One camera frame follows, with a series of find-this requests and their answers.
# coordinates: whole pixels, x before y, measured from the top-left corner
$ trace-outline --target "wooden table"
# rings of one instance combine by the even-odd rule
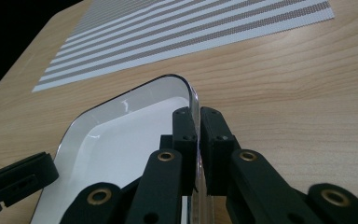
[[[55,155],[80,113],[175,73],[292,187],[328,182],[358,197],[358,1],[329,2],[330,21],[32,92],[90,0],[58,13],[0,82],[0,168]],[[29,223],[39,193],[4,208],[0,223]],[[225,198],[213,201],[215,223],[229,223]]]

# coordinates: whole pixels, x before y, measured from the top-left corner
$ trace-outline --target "striped mat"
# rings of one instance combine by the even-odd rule
[[[94,0],[33,91],[332,18],[326,0]]]

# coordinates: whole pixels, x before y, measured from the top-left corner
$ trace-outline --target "gray stripe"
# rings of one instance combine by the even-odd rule
[[[181,6],[179,6],[179,7],[174,7],[174,8],[171,8],[171,9],[167,9],[167,10],[165,10],[165,11],[162,11],[162,12],[157,13],[156,15],[151,15],[151,16],[146,17],[146,18],[143,18],[143,19],[141,19],[141,20],[134,21],[134,22],[129,23],[129,24],[127,24],[127,25],[118,27],[117,29],[110,31],[109,34],[114,34],[114,33],[119,32],[119,31],[121,31],[121,30],[124,30],[124,29],[127,29],[127,28],[131,28],[132,26],[134,26],[134,25],[136,25],[136,24],[138,24],[138,23],[140,23],[140,22],[148,21],[148,20],[154,19],[154,18],[159,17],[159,16],[162,16],[162,15],[170,14],[170,13],[172,13],[172,12],[174,12],[174,11],[177,11],[177,10],[182,9],[182,8],[190,7],[190,6],[195,5],[195,4],[197,4],[197,1],[191,1],[191,2],[189,2],[189,3],[187,3],[187,4],[181,5]],[[109,26],[106,26],[106,27],[104,27],[103,29],[100,29],[100,30],[98,30],[98,31],[89,33],[88,35],[92,35],[92,34],[98,33],[98,32],[100,32],[101,30],[108,29],[109,27],[113,27],[113,26],[115,26],[115,25],[117,25],[117,23],[112,24],[112,25],[109,25]],[[106,34],[100,34],[100,35],[96,35],[96,36],[93,37],[92,39],[96,39],[96,38],[104,37],[104,36],[106,36]],[[77,43],[77,45],[88,43],[88,42],[91,41],[92,39],[86,39],[86,40],[80,41],[79,43]],[[70,49],[70,48],[73,48],[73,47],[74,47],[74,46],[67,46],[67,47],[61,48],[61,50],[66,50],[66,49]],[[58,55],[57,58],[63,57],[63,56],[68,55],[68,54],[71,54],[71,52],[77,51],[77,50],[79,50],[79,49],[75,49],[75,50],[72,50],[72,51],[70,51],[70,52],[64,53],[64,54],[62,54],[62,55]]]
[[[246,7],[246,6],[250,6],[251,4],[255,4],[255,3],[259,2],[259,1],[260,0],[248,1],[248,2],[245,2],[245,3],[238,4],[238,5],[240,5],[240,7]],[[166,40],[169,40],[169,39],[172,39],[172,38],[176,38],[178,36],[189,35],[189,34],[192,34],[194,32],[200,31],[200,30],[213,28],[213,27],[215,27],[217,25],[225,24],[225,23],[232,22],[232,21],[243,20],[245,18],[249,18],[249,17],[252,17],[254,15],[257,15],[257,14],[260,14],[260,13],[263,13],[263,12],[266,12],[266,11],[269,11],[269,10],[274,10],[274,9],[277,9],[277,8],[280,8],[280,7],[286,7],[288,5],[291,5],[291,4],[300,2],[300,1],[304,1],[304,0],[286,0],[286,1],[283,1],[283,2],[279,2],[279,3],[275,3],[275,4],[272,4],[272,5],[266,6],[266,7],[260,7],[260,8],[248,11],[248,12],[243,12],[243,13],[238,14],[238,15],[227,17],[227,18],[224,18],[224,19],[219,20],[219,21],[213,21],[213,22],[205,23],[205,24],[202,24],[200,26],[192,27],[192,28],[189,28],[189,29],[181,31],[181,32],[172,33],[170,35],[165,35],[165,36],[153,39],[153,40],[146,41],[144,43],[140,43],[140,44],[137,44],[137,45],[129,46],[129,47],[124,48],[124,49],[119,49],[119,50],[113,51],[111,53],[100,55],[100,56],[97,56],[95,58],[82,61],[80,63],[73,63],[73,64],[66,65],[65,67],[62,67],[62,68],[56,68],[56,69],[53,69],[53,70],[50,70],[50,71],[46,72],[46,75],[48,76],[49,74],[53,74],[56,71],[63,71],[63,70],[69,69],[69,68],[79,66],[79,65],[84,64],[84,63],[95,62],[95,61],[101,60],[103,58],[111,57],[111,56],[114,56],[114,55],[117,55],[117,54],[120,54],[120,53],[123,53],[123,52],[127,52],[127,51],[130,51],[130,50],[133,50],[133,49],[139,49],[139,48],[142,48],[142,47],[145,47],[145,46],[157,44],[159,42],[166,41]],[[208,18],[208,17],[213,17],[213,16],[216,16],[216,15],[218,15],[220,13],[236,9],[238,7],[238,5],[233,6],[233,7],[222,8],[220,10],[217,10],[217,11],[214,11],[214,12],[211,12],[211,13],[207,13],[205,15],[201,15],[201,16],[198,16],[196,18],[193,18],[193,19],[190,19],[190,20],[187,20],[187,21],[182,21],[182,22],[173,24],[171,26],[163,27],[163,28],[160,28],[160,29],[157,29],[157,30],[154,30],[154,31],[142,34],[142,35],[137,35],[137,36],[131,37],[129,39],[119,41],[119,42],[117,42],[115,44],[105,46],[105,47],[100,48],[100,49],[95,49],[95,50],[92,50],[92,51],[89,51],[89,52],[86,52],[86,53],[76,55],[75,57],[71,57],[71,58],[62,60],[60,62],[52,63],[50,66],[55,66],[55,65],[58,65],[58,64],[62,64],[62,63],[68,63],[68,62],[71,62],[72,60],[81,59],[81,58],[84,58],[84,57],[86,57],[88,55],[91,55],[93,53],[98,53],[98,52],[101,52],[101,51],[106,50],[106,49],[116,48],[118,46],[121,46],[122,44],[129,43],[129,42],[135,41],[137,39],[145,38],[145,37],[148,37],[148,36],[151,36],[151,35],[156,35],[156,34],[159,34],[161,32],[165,32],[167,30],[171,30],[171,29],[183,26],[183,25],[190,24],[191,22],[194,22],[194,21],[199,21],[199,20],[202,20],[202,19],[205,19],[205,18]]]
[[[113,23],[113,24],[104,26],[103,28],[97,29],[97,30],[95,30],[95,31],[93,31],[93,32],[80,35],[80,36],[78,36],[78,37],[76,37],[76,38],[74,38],[74,39],[71,39],[70,41],[68,41],[68,42],[66,42],[66,43],[71,43],[71,42],[76,41],[76,40],[78,40],[78,39],[80,39],[80,38],[83,38],[83,37],[85,37],[85,36],[96,34],[96,33],[98,33],[98,32],[101,32],[101,31],[105,30],[105,29],[108,29],[108,28],[110,28],[110,27],[114,27],[114,26],[116,26],[116,25],[119,25],[119,24],[121,24],[121,23],[123,23],[123,22],[127,22],[127,21],[134,20],[134,19],[136,19],[136,18],[138,18],[138,17],[141,17],[141,16],[143,16],[143,15],[146,15],[147,13],[150,13],[150,12],[152,12],[152,11],[154,11],[154,10],[158,10],[158,9],[161,9],[161,8],[165,8],[165,7],[170,6],[170,5],[174,4],[174,3],[175,3],[175,2],[169,2],[169,3],[166,3],[166,4],[161,5],[161,6],[156,6],[156,7],[150,8],[150,9],[148,9],[148,10],[145,11],[145,12],[141,12],[141,13],[139,13],[139,14],[137,14],[137,15],[133,15],[132,17],[128,17],[127,19],[125,19],[125,20],[123,20],[123,21],[118,21],[118,22],[115,22],[115,23]]]
[[[175,43],[175,44],[172,44],[172,45],[169,45],[169,46],[161,47],[161,48],[158,48],[158,49],[152,49],[152,50],[149,50],[149,51],[145,51],[145,52],[142,52],[142,53],[131,55],[129,57],[125,57],[125,58],[121,58],[121,59],[118,59],[118,60],[111,61],[109,63],[103,63],[103,64],[95,65],[95,66],[92,66],[92,67],[89,67],[89,68],[82,69],[80,71],[76,71],[76,72],[72,72],[72,73],[69,73],[69,74],[62,75],[60,77],[53,77],[53,78],[50,78],[50,79],[46,79],[46,80],[40,81],[38,85],[42,85],[42,84],[49,83],[49,82],[52,82],[52,81],[60,80],[60,79],[63,79],[63,78],[74,77],[74,76],[77,76],[77,75],[86,74],[86,73],[92,72],[94,70],[99,70],[99,69],[102,69],[102,68],[105,68],[105,67],[108,67],[108,66],[113,66],[113,65],[116,65],[116,64],[120,64],[120,63],[124,63],[124,62],[128,62],[128,61],[133,61],[133,60],[140,59],[140,58],[144,58],[144,57],[154,55],[154,54],[158,54],[158,53],[161,53],[161,52],[164,52],[164,51],[167,51],[167,50],[179,49],[179,48],[182,48],[182,47],[185,47],[185,46],[198,44],[200,42],[215,39],[215,38],[218,38],[218,37],[222,37],[222,36],[226,36],[226,35],[233,35],[233,34],[236,34],[236,33],[252,30],[252,29],[257,28],[257,27],[270,25],[270,24],[280,22],[280,21],[291,20],[293,18],[309,15],[309,14],[315,13],[317,11],[324,10],[326,8],[329,8],[329,4],[327,2],[323,2],[323,3],[313,5],[313,6],[310,6],[310,7],[304,7],[304,8],[295,10],[295,11],[283,13],[283,14],[278,15],[278,16],[266,18],[266,19],[261,20],[261,21],[254,21],[254,22],[246,23],[244,25],[237,26],[237,27],[230,28],[230,29],[226,29],[226,30],[223,30],[223,31],[219,31],[219,32],[216,32],[216,33],[213,33],[213,34],[203,35],[203,36],[200,36],[200,37],[196,37],[196,38],[193,38],[193,39],[189,39],[189,40],[186,40],[186,41]]]
[[[149,7],[158,0],[94,0],[91,8],[80,20],[78,26],[73,31],[72,35],[78,35],[92,28],[105,24],[106,22],[113,21],[117,18],[131,14],[139,9]]]

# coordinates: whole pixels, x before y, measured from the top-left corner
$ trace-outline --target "wood grain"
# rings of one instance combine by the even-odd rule
[[[358,196],[358,1],[329,2],[330,21],[32,92],[90,0],[58,13],[0,82],[0,168],[55,155],[83,111],[174,73],[292,187],[328,182]],[[38,196],[4,208],[0,223],[29,223]],[[229,223],[224,203],[213,199],[215,223]]]

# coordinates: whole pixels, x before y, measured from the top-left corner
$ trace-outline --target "white tray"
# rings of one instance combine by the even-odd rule
[[[120,188],[143,174],[162,134],[172,134],[172,112],[189,106],[198,122],[196,93],[181,77],[168,75],[81,114],[66,131],[54,163],[60,177],[43,189],[32,224],[58,224],[85,187],[109,182]],[[182,223],[191,199],[184,197]]]

